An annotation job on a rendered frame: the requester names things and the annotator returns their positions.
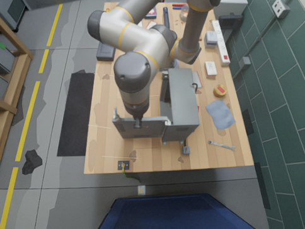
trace wrench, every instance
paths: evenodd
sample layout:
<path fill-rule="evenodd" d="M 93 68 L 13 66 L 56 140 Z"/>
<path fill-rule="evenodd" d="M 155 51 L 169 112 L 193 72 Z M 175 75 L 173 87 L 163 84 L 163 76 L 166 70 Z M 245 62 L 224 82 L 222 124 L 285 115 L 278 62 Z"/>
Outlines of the wrench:
<path fill-rule="evenodd" d="M 226 146 L 226 145 L 223 145 L 223 144 L 215 143 L 215 142 L 213 142 L 211 140 L 209 141 L 209 144 L 216 145 L 216 146 L 221 146 L 223 148 L 227 148 L 227 149 L 231 149 L 232 151 L 236 151 L 235 150 L 235 146 Z"/>

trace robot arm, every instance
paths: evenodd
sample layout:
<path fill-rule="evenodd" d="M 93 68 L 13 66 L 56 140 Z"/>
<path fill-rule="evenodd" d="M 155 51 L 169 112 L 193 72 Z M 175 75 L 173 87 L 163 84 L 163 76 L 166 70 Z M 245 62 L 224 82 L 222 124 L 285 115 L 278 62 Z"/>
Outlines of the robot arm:
<path fill-rule="evenodd" d="M 160 0 L 123 0 L 106 13 L 95 11 L 88 20 L 89 34 L 125 55 L 114 65 L 115 81 L 126 111 L 135 119 L 135 128 L 141 128 L 141 119 L 149 108 L 149 87 L 160 69 L 170 68 L 175 59 L 193 64 L 201 48 L 199 37 L 207 13 L 220 0 L 188 0 L 190 11 L 183 34 L 163 25 L 150 30 L 137 24 Z"/>

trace gray floor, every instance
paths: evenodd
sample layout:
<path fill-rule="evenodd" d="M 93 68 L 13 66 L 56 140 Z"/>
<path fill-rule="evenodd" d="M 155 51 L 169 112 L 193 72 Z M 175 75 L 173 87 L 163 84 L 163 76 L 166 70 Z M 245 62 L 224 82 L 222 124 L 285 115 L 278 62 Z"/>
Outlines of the gray floor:
<path fill-rule="evenodd" d="M 87 32 L 88 16 L 104 2 L 83 0 L 64 4 L 43 74 L 38 70 L 57 6 L 27 11 L 17 36 L 35 58 L 18 103 L 18 114 L 0 163 L 0 214 L 13 167 L 19 167 L 6 228 L 94 228 L 118 197 L 135 196 L 138 182 L 122 174 L 84 175 L 84 157 L 57 157 L 60 130 L 72 73 L 95 71 L 98 42 Z M 14 49 L 0 35 L 0 41 Z M 40 88 L 23 156 L 15 162 L 25 116 L 36 81 Z M 36 150 L 43 165 L 23 175 L 25 153 Z M 255 228 L 268 228 L 254 167 L 181 172 L 135 173 L 146 194 L 207 192 Z"/>

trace white power strip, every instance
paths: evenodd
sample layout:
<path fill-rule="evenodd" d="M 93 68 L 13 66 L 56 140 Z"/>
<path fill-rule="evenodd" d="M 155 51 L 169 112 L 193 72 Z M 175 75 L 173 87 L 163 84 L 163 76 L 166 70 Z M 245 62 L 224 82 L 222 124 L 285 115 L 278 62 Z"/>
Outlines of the white power strip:
<path fill-rule="evenodd" d="M 230 65 L 231 61 L 227 53 L 226 43 L 224 41 L 224 37 L 222 36 L 221 26 L 218 20 L 212 21 L 212 29 L 217 33 L 217 39 L 218 39 L 217 49 L 219 56 L 221 57 L 221 65 L 228 66 Z"/>

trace workbench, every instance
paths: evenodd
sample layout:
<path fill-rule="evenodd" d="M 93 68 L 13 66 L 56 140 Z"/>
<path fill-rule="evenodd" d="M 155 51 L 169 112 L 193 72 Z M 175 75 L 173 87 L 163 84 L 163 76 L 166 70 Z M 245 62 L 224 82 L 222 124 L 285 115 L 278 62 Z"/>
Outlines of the workbench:
<path fill-rule="evenodd" d="M 104 10 L 114 8 L 118 3 L 105 3 Z M 163 24 L 163 7 L 168 7 L 170 29 L 178 38 L 182 38 L 185 22 L 180 19 L 181 10 L 173 10 L 171 3 L 159 3 L 156 6 L 157 18 L 153 21 Z M 210 20 L 214 20 L 213 10 L 209 12 L 202 30 L 202 38 L 206 31 L 212 31 Z M 145 28 L 150 20 L 143 20 Z M 157 172 L 172 170 L 195 170 L 205 168 L 242 167 L 254 165 L 251 150 L 246 135 L 246 129 L 241 115 L 230 68 L 221 66 L 217 49 L 205 49 L 204 41 L 200 41 L 202 51 L 193 65 L 179 61 L 180 68 L 190 68 L 197 71 L 203 88 L 196 94 L 199 106 L 200 125 L 187 138 L 190 155 L 182 155 L 178 141 L 163 145 L 161 138 L 122 139 L 112 123 L 113 110 L 116 107 L 121 117 L 132 117 L 124 108 L 120 92 L 115 83 L 113 65 L 117 58 L 124 54 L 116 50 L 113 62 L 97 61 L 95 82 L 89 118 L 88 139 L 84 173 L 120 173 L 118 161 L 129 161 L 127 172 Z M 206 78 L 205 61 L 214 61 L 218 75 L 216 78 Z M 144 117 L 160 116 L 159 95 L 161 91 L 162 73 L 158 73 L 151 83 L 150 107 Z M 216 85 L 227 87 L 227 94 L 222 99 L 232 112 L 236 123 L 231 127 L 218 131 L 212 117 L 205 106 L 219 100 L 213 94 Z M 236 146 L 237 151 L 209 145 L 209 140 L 227 146 Z"/>

